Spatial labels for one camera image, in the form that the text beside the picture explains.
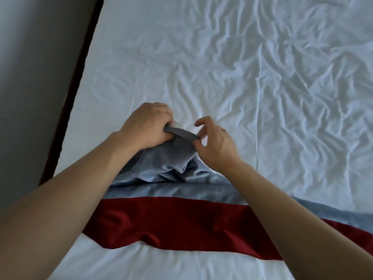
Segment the person's left forearm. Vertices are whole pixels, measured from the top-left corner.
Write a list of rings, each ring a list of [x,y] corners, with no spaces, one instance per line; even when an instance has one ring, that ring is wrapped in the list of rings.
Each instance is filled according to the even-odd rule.
[[[119,170],[142,147],[139,134],[103,143],[0,217],[0,280],[46,280],[71,249]]]

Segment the person's right hand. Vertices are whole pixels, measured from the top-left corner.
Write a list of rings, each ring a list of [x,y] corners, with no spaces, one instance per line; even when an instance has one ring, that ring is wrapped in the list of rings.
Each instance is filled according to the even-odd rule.
[[[208,147],[207,157],[200,159],[212,170],[226,175],[229,171],[234,171],[243,165],[236,144],[229,133],[215,123],[212,117],[199,118],[194,126],[208,128],[208,136],[201,142]],[[199,130],[198,140],[201,140],[201,130]]]

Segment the white bed sheet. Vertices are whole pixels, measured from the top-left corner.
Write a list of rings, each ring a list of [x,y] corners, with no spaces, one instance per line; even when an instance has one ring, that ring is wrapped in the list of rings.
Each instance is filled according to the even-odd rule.
[[[144,102],[191,133],[210,115],[246,163],[373,255],[373,0],[104,0],[54,174]],[[156,279],[293,277],[283,261],[82,233],[49,278]]]

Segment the grey shirt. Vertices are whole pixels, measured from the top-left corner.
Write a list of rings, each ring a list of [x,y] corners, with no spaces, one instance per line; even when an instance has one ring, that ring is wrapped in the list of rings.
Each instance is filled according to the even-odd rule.
[[[117,174],[105,199],[176,197],[247,205],[224,176],[199,159],[191,140],[195,134],[174,127],[166,130],[175,138],[136,153]]]

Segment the person's left hand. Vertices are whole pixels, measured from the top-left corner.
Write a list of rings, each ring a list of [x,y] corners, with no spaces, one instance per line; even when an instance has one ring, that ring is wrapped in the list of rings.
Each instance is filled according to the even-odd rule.
[[[125,121],[118,131],[135,150],[142,150],[163,144],[156,138],[156,103],[143,103]]]

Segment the person's right forearm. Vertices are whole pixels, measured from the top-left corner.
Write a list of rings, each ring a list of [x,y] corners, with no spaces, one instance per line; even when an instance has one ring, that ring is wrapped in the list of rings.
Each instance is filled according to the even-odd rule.
[[[373,280],[373,257],[239,161],[222,169],[295,280]]]

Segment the red bed runner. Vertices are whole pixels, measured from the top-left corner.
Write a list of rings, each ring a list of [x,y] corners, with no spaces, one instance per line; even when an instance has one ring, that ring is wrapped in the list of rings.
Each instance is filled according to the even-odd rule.
[[[83,233],[105,249],[142,241],[163,250],[282,260],[248,205],[176,197],[102,199]]]

